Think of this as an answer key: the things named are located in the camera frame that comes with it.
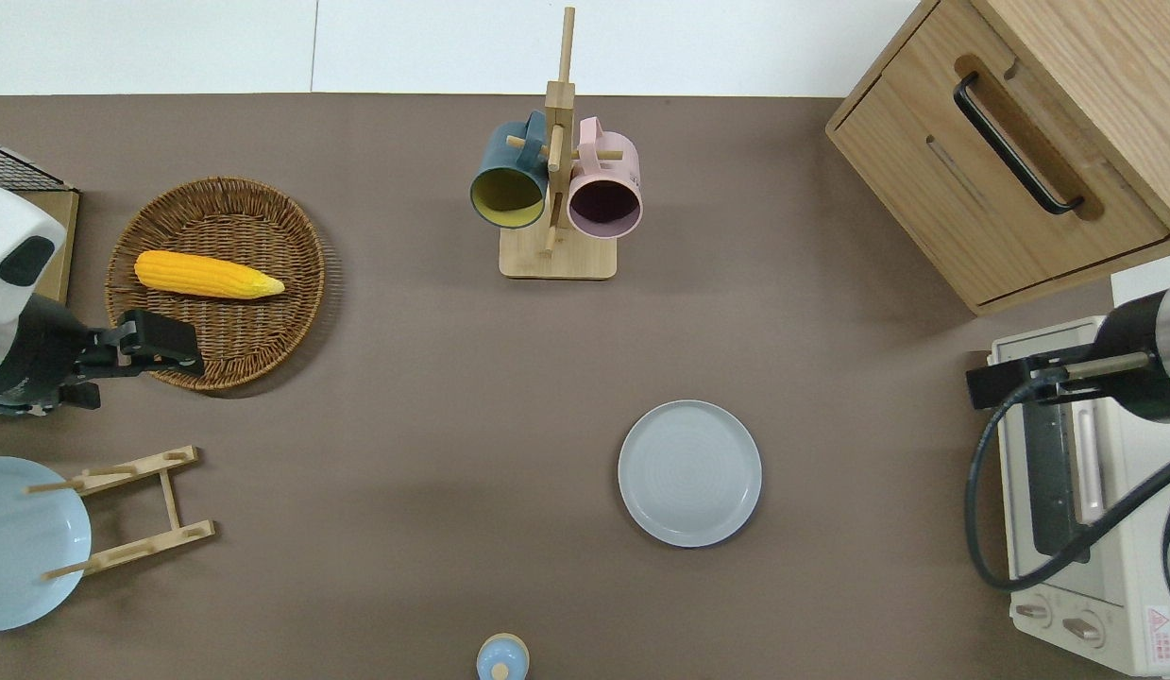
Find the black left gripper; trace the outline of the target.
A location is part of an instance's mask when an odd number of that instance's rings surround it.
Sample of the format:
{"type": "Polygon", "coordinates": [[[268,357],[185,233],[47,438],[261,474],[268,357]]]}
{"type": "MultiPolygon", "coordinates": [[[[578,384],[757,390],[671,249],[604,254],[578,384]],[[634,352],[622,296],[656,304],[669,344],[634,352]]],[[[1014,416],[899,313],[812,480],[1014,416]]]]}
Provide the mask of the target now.
{"type": "MultiPolygon", "coordinates": [[[[32,294],[15,321],[0,323],[0,415],[44,415],[60,406],[99,408],[92,382],[117,375],[117,348],[58,301],[32,294]]],[[[179,371],[204,376],[195,327],[135,309],[121,315],[121,376],[179,371]]]]}

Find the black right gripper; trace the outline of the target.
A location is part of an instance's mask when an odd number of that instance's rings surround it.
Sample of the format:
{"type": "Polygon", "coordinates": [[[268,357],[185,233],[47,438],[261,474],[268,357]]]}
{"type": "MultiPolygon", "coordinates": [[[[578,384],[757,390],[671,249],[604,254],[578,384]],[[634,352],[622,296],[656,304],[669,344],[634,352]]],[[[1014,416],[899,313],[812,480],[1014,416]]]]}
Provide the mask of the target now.
{"type": "Polygon", "coordinates": [[[1030,356],[966,371],[966,392],[975,410],[994,408],[1025,384],[1037,382],[1037,400],[1054,392],[1069,376],[1071,390],[1110,397],[1140,418],[1170,417],[1170,387],[1156,348],[1156,322],[1164,291],[1115,307],[1097,328],[1083,365],[1065,369],[1060,360],[1030,356]]]}

